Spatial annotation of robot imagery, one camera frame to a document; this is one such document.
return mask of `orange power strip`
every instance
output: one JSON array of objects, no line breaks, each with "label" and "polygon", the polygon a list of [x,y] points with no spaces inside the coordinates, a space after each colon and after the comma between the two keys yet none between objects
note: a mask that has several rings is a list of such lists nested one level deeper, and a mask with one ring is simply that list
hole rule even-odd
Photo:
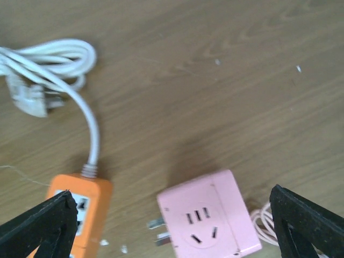
[{"label": "orange power strip", "polygon": [[51,182],[47,199],[64,190],[71,192],[78,210],[78,230],[70,258],[95,258],[110,205],[112,183],[81,174],[58,175]]}]

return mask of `white power plug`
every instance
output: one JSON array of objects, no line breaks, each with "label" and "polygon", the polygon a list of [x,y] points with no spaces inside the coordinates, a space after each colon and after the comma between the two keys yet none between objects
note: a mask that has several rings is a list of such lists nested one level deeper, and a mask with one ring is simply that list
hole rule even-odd
[{"label": "white power plug", "polygon": [[47,117],[48,110],[64,106],[63,99],[56,91],[45,91],[41,85],[28,87],[16,74],[6,77],[14,104],[23,112],[35,117]]}]

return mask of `debris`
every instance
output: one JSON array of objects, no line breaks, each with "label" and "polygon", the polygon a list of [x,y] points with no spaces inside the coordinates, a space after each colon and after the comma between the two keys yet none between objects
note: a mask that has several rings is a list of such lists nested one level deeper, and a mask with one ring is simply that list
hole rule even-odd
[{"label": "debris", "polygon": [[122,248],[120,249],[122,253],[127,254],[128,253],[128,248],[126,245],[122,245]]},{"label": "debris", "polygon": [[101,245],[101,246],[108,246],[108,245],[109,245],[109,242],[108,242],[106,239],[103,239],[103,240],[100,242],[100,245]]}]

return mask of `white power cord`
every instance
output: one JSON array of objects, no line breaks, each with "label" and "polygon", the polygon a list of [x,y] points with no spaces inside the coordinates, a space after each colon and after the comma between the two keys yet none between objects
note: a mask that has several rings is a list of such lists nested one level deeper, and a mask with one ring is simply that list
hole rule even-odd
[{"label": "white power cord", "polygon": [[[6,76],[14,104],[36,117],[47,117],[47,110],[63,105],[61,92],[80,107],[90,128],[90,154],[82,175],[96,177],[99,155],[99,128],[91,108],[77,92],[86,82],[85,74],[95,65],[94,48],[85,41],[61,39],[12,50],[0,47],[0,76]],[[34,85],[28,86],[25,80]],[[66,79],[74,79],[68,84]]]},{"label": "white power cord", "polygon": [[[251,212],[251,220],[254,228],[257,231],[258,237],[264,242],[270,243],[274,246],[279,246],[277,236],[275,233],[273,215],[268,210],[270,209],[270,203],[266,203],[263,208],[254,210]],[[317,250],[319,258],[328,258],[327,255]]]}]

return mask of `pink cube socket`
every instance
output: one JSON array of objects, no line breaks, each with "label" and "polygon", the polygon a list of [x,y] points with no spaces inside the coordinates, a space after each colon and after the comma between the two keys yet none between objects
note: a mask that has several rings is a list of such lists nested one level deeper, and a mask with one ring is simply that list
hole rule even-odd
[{"label": "pink cube socket", "polygon": [[262,248],[230,170],[167,189],[157,201],[178,258],[237,258]]}]

